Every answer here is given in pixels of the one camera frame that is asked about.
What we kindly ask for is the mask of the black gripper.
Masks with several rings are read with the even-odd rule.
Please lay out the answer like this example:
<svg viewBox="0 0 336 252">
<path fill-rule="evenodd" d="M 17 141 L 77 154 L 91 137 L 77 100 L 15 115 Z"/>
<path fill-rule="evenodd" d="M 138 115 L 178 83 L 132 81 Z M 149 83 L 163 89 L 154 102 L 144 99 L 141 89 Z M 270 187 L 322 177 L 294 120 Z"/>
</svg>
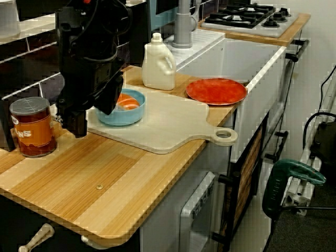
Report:
<svg viewBox="0 0 336 252">
<path fill-rule="evenodd" d="M 62 115 L 62 128 L 76 138 L 87 135 L 86 110 L 96 107 L 109 115 L 115 108 L 123 86 L 123 60 L 94 62 L 66 56 L 60 61 L 65 85 L 56 106 Z"/>
</svg>

